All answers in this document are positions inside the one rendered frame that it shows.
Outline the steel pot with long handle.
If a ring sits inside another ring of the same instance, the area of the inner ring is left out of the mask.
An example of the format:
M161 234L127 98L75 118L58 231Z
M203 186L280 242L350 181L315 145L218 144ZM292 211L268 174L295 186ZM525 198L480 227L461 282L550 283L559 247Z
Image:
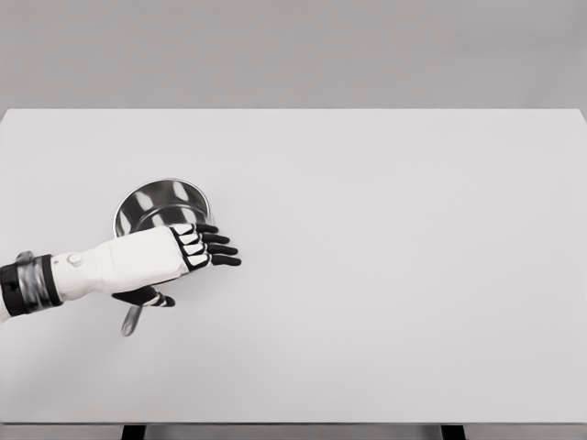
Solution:
M215 219L205 194L180 179L147 182L119 204L113 222L115 237L123 237L155 226L209 224Z

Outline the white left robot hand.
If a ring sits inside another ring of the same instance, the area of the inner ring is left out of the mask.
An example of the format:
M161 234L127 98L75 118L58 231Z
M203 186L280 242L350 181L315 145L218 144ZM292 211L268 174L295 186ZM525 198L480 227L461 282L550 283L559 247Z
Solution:
M156 289L195 270L242 263L230 239L208 224L156 226L106 243L101 287L119 301L169 308L175 300Z

